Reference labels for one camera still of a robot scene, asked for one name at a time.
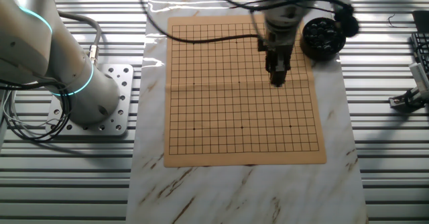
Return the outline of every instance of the robot end effector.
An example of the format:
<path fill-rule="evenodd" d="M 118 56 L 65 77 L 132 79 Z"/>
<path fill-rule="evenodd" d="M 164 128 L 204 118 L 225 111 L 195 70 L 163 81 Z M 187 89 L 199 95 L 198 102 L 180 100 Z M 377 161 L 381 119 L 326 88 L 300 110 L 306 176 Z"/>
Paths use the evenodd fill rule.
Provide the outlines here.
<path fill-rule="evenodd" d="M 267 0 L 264 5 L 281 3 L 284 0 Z M 287 71 L 291 69 L 290 59 L 296 31 L 302 18 L 310 11 L 313 1 L 302 1 L 264 11 L 265 37 L 258 39 L 258 50 L 265 51 L 265 69 L 269 72 L 270 83 L 280 87 L 285 83 Z M 335 21 L 346 37 L 355 36 L 359 31 L 353 17 L 353 7 L 335 7 Z"/>

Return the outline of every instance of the black cable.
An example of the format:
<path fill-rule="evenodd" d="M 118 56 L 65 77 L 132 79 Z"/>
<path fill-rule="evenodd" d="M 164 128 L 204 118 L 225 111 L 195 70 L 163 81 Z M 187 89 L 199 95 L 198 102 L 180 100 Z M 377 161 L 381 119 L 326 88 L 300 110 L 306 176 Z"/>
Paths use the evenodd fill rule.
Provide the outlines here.
<path fill-rule="evenodd" d="M 392 16 L 388 17 L 387 21 L 390 24 L 390 27 L 395 27 L 395 28 L 400 28 L 400 29 L 410 29 L 411 27 L 400 27 L 400 26 L 394 26 L 393 24 L 391 24 L 390 19 L 395 17 L 396 13 L 394 13 Z"/>
<path fill-rule="evenodd" d="M 1 100 L 0 100 L 0 107 L 1 107 L 1 109 L 3 109 L 4 100 L 5 100 L 5 99 L 1 99 Z M 0 119 L 0 131 L 1 131 L 1 128 L 3 127 L 3 122 L 4 122 L 4 120 L 5 120 L 5 114 L 4 114 L 4 113 L 3 113 L 3 111 L 2 111 L 2 112 L 1 112 L 1 119 Z"/>
<path fill-rule="evenodd" d="M 248 3 L 244 3 L 243 5 L 250 5 L 250 4 L 253 4 L 253 3 L 263 3 L 263 2 L 267 2 L 267 1 L 273 1 L 273 0 L 258 0 L 258 1 L 252 1 L 252 2 L 248 2 Z M 297 3 L 294 3 L 294 5 L 296 5 L 298 7 L 303 7 L 303 8 L 306 8 L 306 9 L 317 9 L 317 10 L 325 11 L 325 12 L 328 12 L 328 13 L 335 13 L 332 10 L 322 9 L 322 8 L 319 8 L 319 7 L 302 6 L 302 5 L 299 5 Z M 229 9 L 236 9 L 236 8 L 239 8 L 239 7 L 238 6 L 229 7 Z"/>
<path fill-rule="evenodd" d="M 256 7 L 256 6 L 247 6 L 250 3 L 256 3 L 255 2 L 250 2 L 250 3 L 246 3 L 246 4 L 240 4 L 240 3 L 236 3 L 232 0 L 224 0 L 227 1 L 233 5 L 235 5 L 236 7 L 240 7 L 243 9 L 248 9 L 249 11 L 262 11 L 262 10 L 268 10 L 268 9 L 273 9 L 276 7 L 282 7 L 285 5 L 289 5 L 289 4 L 297 4 L 301 1 L 317 1 L 317 0 L 288 0 L 284 3 L 277 3 L 275 5 L 269 5 L 269 6 L 260 6 L 260 7 Z M 342 7 L 350 7 L 349 5 L 339 1 L 339 0 L 319 0 L 319 1 L 326 1 L 329 3 L 336 3 Z M 208 39 L 208 40 L 185 40 L 182 38 L 177 38 L 175 36 L 170 35 L 169 33 L 167 33 L 166 31 L 164 31 L 163 29 L 161 29 L 161 27 L 155 23 L 155 21 L 152 19 L 151 15 L 149 14 L 149 12 L 147 11 L 147 9 L 144 6 L 144 2 L 143 0 L 139 0 L 141 9 L 143 10 L 143 12 L 146 14 L 147 20 L 156 28 L 156 30 L 159 31 L 159 33 L 166 35 L 167 38 L 172 39 L 172 40 L 176 40 L 178 42 L 182 42 L 182 43 L 188 43 L 188 44 L 205 44 L 205 43 L 213 43 L 213 42 L 220 42 L 220 41 L 224 41 L 224 40 L 236 40 L 236 39 L 241 39 L 241 38 L 258 38 L 259 36 L 257 34 L 245 34 L 245 35 L 241 35 L 241 36 L 228 36 L 228 37 L 222 37 L 222 38 L 213 38 L 213 39 Z M 318 9 L 321 11 L 327 11 L 329 13 L 334 13 L 333 11 L 329 11 L 327 9 L 321 9 L 321 8 L 317 8 L 317 7 L 308 7 L 311 9 Z"/>
<path fill-rule="evenodd" d="M 0 80 L 0 83 L 15 86 L 15 87 L 0 87 L 0 90 L 6 90 L 6 91 L 32 90 L 32 89 L 38 89 L 40 87 L 55 86 L 58 84 L 57 82 L 40 82 L 40 83 L 23 85 L 23 84 L 17 84 L 17 83 L 9 82 L 6 80 Z"/>
<path fill-rule="evenodd" d="M 423 44 L 418 45 L 418 46 L 414 49 L 414 53 L 417 53 L 417 52 L 418 52 L 418 50 L 422 49 L 422 48 L 423 48 L 423 46 L 427 46 L 427 45 L 429 45 L 429 42 L 426 42 L 426 43 L 423 43 Z"/>
<path fill-rule="evenodd" d="M 266 6 L 248 6 L 242 3 L 237 3 L 234 2 L 233 0 L 223 0 L 226 1 L 234 6 L 243 8 L 243 9 L 247 9 L 247 10 L 253 10 L 253 11 L 264 11 L 264 10 L 268 10 L 268 9 L 275 9 L 277 7 L 282 7 L 282 6 L 286 6 L 289 4 L 295 4 L 295 3 L 300 3 L 302 1 L 324 1 L 324 2 L 328 2 L 328 3 L 334 3 L 336 5 L 340 5 L 343 8 L 351 8 L 350 5 L 347 5 L 346 3 L 343 3 L 342 1 L 339 0 L 289 0 L 287 2 L 283 2 L 283 3 L 276 3 L 274 5 L 266 5 Z"/>
<path fill-rule="evenodd" d="M 188 43 L 188 44 L 205 44 L 205 43 L 213 43 L 213 42 L 220 42 L 224 40 L 236 40 L 236 39 L 242 39 L 242 38 L 258 38 L 257 34 L 245 34 L 241 36 L 227 36 L 227 37 L 221 37 L 221 38 L 214 38 L 214 39 L 208 39 L 208 40 L 185 40 L 181 38 L 177 38 L 175 36 L 170 35 L 169 33 L 165 32 L 159 25 L 155 23 L 155 21 L 150 16 L 149 12 L 147 12 L 143 0 L 139 0 L 141 9 L 146 14 L 147 20 L 158 30 L 161 34 L 164 34 L 167 36 L 167 38 L 170 38 L 172 40 L 176 40 L 178 42 L 182 43 Z"/>
<path fill-rule="evenodd" d="M 93 26 L 95 28 L 95 30 L 97 31 L 97 33 L 95 34 L 95 40 L 94 40 L 94 45 L 98 46 L 100 43 L 100 38 L 101 38 L 101 27 L 99 25 L 99 23 L 89 17 L 86 16 L 82 16 L 82 15 L 77 15 L 74 13 L 66 13 L 63 11 L 58 11 L 58 14 L 60 15 L 60 17 L 65 17 L 67 19 L 73 19 L 76 21 L 82 21 L 85 22 L 91 26 Z"/>
<path fill-rule="evenodd" d="M 45 142 L 48 142 L 48 141 L 54 139 L 56 136 L 58 136 L 58 134 L 64 129 L 64 127 L 68 123 L 68 120 L 70 119 L 69 112 L 71 112 L 70 97 L 68 95 L 66 95 L 67 94 L 66 91 L 60 91 L 60 92 L 61 92 L 61 102 L 62 102 L 62 106 L 63 106 L 63 111 L 62 111 L 62 114 L 60 116 L 60 120 L 57 122 L 57 124 L 48 133 L 41 135 L 41 136 L 38 136 L 38 137 L 29 137 L 24 132 L 22 132 L 21 128 L 19 127 L 19 124 L 13 118 L 11 119 L 11 124 L 7 121 L 9 128 L 18 137 L 20 137 L 22 139 L 30 140 L 33 142 L 45 143 Z M 7 101 L 7 109 L 8 109 L 8 114 L 11 117 L 13 117 L 13 115 L 14 115 L 12 110 L 11 110 L 12 104 L 13 104 L 13 99 L 12 99 L 12 97 L 10 97 L 10 98 L 8 98 L 8 101 Z M 48 137 L 51 134 L 53 134 L 53 135 L 51 137 L 49 137 L 48 139 L 42 139 L 44 137 Z"/>

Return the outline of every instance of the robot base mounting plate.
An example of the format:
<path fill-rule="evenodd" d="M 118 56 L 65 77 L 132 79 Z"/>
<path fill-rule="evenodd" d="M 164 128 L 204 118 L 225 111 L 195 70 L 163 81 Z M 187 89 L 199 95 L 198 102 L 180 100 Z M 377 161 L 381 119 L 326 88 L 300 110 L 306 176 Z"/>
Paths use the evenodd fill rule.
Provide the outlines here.
<path fill-rule="evenodd" d="M 58 136 L 109 137 L 124 135 L 127 132 L 134 69 L 129 64 L 99 64 L 98 68 L 102 73 L 105 73 L 113 78 L 119 86 L 121 86 L 123 82 L 127 83 L 126 86 L 121 86 L 119 88 L 119 96 L 121 96 L 121 99 L 119 99 L 119 104 L 116 110 L 104 121 L 93 125 L 81 126 L 69 121 Z M 58 110 L 61 110 L 61 103 L 56 97 L 52 96 L 48 120 L 58 119 L 60 117 L 58 113 L 60 111 Z M 57 121 L 52 120 L 51 123 L 55 125 Z M 51 125 L 46 125 L 46 132 L 49 132 L 50 128 Z"/>

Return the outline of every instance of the robotic arm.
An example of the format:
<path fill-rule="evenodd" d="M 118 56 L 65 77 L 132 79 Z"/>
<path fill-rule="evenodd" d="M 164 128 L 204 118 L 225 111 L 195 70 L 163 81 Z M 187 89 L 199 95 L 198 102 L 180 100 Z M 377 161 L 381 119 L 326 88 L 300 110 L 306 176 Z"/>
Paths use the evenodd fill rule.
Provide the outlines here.
<path fill-rule="evenodd" d="M 61 82 L 72 95 L 70 119 L 90 125 L 119 103 L 119 87 L 91 62 L 62 23 L 54 0 L 0 0 L 0 79 Z M 46 87 L 57 98 L 59 91 Z"/>
<path fill-rule="evenodd" d="M 263 0 L 263 5 L 275 5 L 287 0 Z M 302 18 L 310 11 L 313 1 L 302 1 L 264 11 L 265 39 L 259 40 L 259 51 L 266 51 L 265 67 L 270 82 L 276 87 L 284 84 L 290 70 L 290 58 L 294 48 L 295 36 Z M 359 26 L 353 17 L 353 8 L 343 9 L 335 5 L 337 27 L 346 37 L 357 34 Z"/>

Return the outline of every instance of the white marble slab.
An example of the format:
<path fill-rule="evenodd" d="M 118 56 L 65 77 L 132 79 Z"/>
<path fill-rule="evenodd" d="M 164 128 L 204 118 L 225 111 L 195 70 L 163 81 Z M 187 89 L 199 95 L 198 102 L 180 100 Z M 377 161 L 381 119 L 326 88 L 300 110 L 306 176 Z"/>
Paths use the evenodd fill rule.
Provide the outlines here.
<path fill-rule="evenodd" d="M 150 0 L 167 18 L 246 14 L 218 0 Z M 341 66 L 314 67 L 327 164 L 164 168 L 167 40 L 148 25 L 127 223 L 366 223 Z"/>

